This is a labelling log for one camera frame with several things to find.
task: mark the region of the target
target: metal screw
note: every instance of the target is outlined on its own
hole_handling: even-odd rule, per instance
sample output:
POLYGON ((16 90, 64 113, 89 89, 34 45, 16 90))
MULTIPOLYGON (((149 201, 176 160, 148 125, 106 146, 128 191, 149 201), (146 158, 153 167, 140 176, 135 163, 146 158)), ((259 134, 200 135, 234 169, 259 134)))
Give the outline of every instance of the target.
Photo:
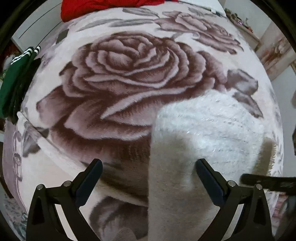
POLYGON ((43 188, 43 184, 39 184, 38 186, 37 186, 37 190, 41 190, 43 188))
POLYGON ((236 185, 235 181, 228 181, 229 186, 234 187, 236 185))
POLYGON ((65 181, 65 182, 63 183, 63 185, 64 185, 64 187, 68 187, 68 186, 71 185, 71 181, 65 181))
POLYGON ((261 190, 262 189, 262 185, 260 185, 260 184, 256 184, 256 186, 255 186, 257 189, 259 189, 259 190, 261 190))

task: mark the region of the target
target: red blanket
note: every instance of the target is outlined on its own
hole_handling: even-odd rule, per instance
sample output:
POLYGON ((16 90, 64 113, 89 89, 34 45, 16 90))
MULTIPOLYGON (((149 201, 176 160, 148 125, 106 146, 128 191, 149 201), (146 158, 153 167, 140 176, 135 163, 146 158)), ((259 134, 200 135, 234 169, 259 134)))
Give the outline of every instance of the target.
POLYGON ((63 0, 61 18, 63 22, 81 17, 87 13, 112 7, 140 7, 158 5, 165 0, 63 0))

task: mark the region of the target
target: blanket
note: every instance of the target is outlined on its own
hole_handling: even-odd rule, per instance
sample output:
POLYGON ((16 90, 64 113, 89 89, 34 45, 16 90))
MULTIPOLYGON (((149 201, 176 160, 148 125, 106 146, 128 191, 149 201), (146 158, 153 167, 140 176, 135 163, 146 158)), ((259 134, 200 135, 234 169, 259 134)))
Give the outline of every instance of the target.
MULTIPOLYGON (((60 186, 99 158, 104 171, 82 214, 102 241, 125 228, 145 239, 157 113, 210 89, 264 126, 275 145, 266 174, 282 175, 281 117, 270 80, 227 18, 182 2, 114 8, 65 23, 42 47, 3 163, 25 210, 38 184, 60 186)), ((266 197, 272 214, 278 194, 266 197)), ((214 216, 207 214, 207 224, 214 216)))

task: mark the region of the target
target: green striped cloth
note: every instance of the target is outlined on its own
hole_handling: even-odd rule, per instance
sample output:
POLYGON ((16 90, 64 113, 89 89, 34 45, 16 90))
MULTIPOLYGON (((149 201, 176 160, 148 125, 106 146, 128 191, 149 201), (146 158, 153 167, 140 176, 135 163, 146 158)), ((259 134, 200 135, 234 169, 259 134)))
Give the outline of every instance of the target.
POLYGON ((35 59, 40 49, 29 47, 10 64, 0 89, 0 118, 9 117, 13 123, 17 122, 16 113, 41 62, 35 59))

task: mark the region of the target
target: floral blanket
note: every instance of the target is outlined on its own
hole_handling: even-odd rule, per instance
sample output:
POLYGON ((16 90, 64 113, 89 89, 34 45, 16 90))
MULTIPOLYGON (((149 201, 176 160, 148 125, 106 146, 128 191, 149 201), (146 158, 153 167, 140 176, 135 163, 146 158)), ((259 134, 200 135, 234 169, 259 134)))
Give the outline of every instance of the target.
MULTIPOLYGON (((108 9, 65 23, 39 56, 3 164, 27 211, 38 184, 59 186, 99 158, 103 175, 82 214, 102 241, 124 227, 145 238, 157 112, 208 89, 232 96, 262 122, 275 143, 267 174, 282 174, 281 117, 270 80, 225 17, 182 2, 108 9)), ((273 213, 278 194, 266 195, 273 213)))

